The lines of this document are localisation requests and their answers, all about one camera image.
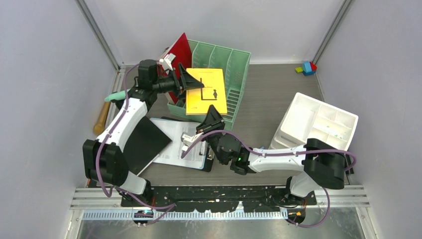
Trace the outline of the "yellow book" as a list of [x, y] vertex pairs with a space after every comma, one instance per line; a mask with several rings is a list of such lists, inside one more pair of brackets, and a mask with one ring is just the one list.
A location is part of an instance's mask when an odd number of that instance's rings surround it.
[[188, 68], [187, 72], [204, 87], [187, 91], [186, 114], [205, 115], [213, 105], [221, 115], [227, 114], [224, 74], [221, 68]]

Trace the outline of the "black book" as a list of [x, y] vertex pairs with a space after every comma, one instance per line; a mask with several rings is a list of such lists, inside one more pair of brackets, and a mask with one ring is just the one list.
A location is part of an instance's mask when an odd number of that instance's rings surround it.
[[123, 150], [129, 171], [139, 175], [171, 142], [172, 140], [148, 117], [143, 117]]

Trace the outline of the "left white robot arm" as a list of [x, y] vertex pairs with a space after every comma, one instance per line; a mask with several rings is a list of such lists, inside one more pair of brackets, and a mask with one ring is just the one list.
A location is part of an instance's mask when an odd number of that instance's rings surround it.
[[179, 157], [183, 147], [179, 122], [156, 124], [147, 113], [159, 94], [172, 92], [181, 96], [203, 84], [182, 65], [161, 76], [157, 61], [148, 59], [137, 64], [137, 70], [133, 86], [124, 89], [122, 99], [110, 98], [120, 105], [120, 110], [96, 139], [84, 142], [83, 159], [88, 179], [102, 188], [110, 185], [133, 194], [135, 202], [147, 206], [153, 194], [150, 182], [140, 173], [159, 157]]

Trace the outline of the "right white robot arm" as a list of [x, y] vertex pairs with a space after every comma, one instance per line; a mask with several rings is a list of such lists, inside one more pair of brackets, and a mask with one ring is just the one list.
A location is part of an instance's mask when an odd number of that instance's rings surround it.
[[344, 188], [345, 155], [341, 150], [316, 139], [304, 145], [284, 149], [260, 149], [247, 146], [232, 132], [214, 106], [210, 106], [204, 121], [197, 126], [201, 141], [206, 141], [217, 160], [239, 175], [271, 170], [296, 171], [287, 179], [284, 198], [297, 204], [318, 188]]

